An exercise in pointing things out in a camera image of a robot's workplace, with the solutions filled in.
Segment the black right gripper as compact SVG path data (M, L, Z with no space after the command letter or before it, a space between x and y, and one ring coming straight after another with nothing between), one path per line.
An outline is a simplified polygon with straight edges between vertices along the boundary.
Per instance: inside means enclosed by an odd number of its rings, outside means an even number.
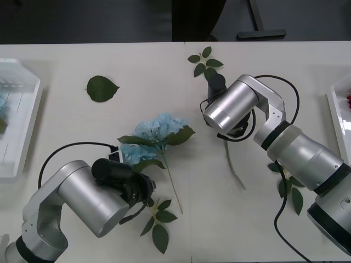
M226 135L219 134L219 138L225 141L243 141L251 136L253 129L244 136L246 129L248 128L248 117L243 118L239 123Z

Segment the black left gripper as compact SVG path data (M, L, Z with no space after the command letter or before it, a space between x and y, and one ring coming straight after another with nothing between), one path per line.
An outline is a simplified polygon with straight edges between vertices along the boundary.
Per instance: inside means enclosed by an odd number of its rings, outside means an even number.
M148 201L156 189L156 183L141 173L132 175L122 184L122 199L132 208L138 203Z

